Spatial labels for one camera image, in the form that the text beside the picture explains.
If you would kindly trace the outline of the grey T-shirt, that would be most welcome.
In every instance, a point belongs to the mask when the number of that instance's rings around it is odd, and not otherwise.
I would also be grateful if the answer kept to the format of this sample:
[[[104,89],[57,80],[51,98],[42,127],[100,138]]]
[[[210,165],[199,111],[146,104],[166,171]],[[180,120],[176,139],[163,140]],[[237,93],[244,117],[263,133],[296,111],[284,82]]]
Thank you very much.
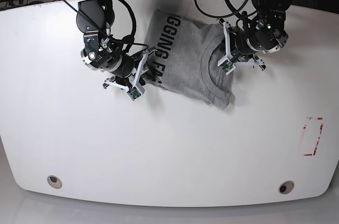
[[[156,81],[146,82],[224,110],[231,91],[229,76],[217,66],[224,56],[219,50],[223,39],[220,24],[201,24],[156,10],[145,38],[156,48],[147,59]]]

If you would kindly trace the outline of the red tape rectangle marking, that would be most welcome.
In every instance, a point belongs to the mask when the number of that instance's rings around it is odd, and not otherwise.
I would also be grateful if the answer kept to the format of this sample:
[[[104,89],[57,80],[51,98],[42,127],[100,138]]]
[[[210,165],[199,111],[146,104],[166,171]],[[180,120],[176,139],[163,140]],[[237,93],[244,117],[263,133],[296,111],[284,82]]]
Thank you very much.
[[[324,126],[322,117],[306,117],[301,135],[300,150],[302,156],[310,157],[316,154]]]

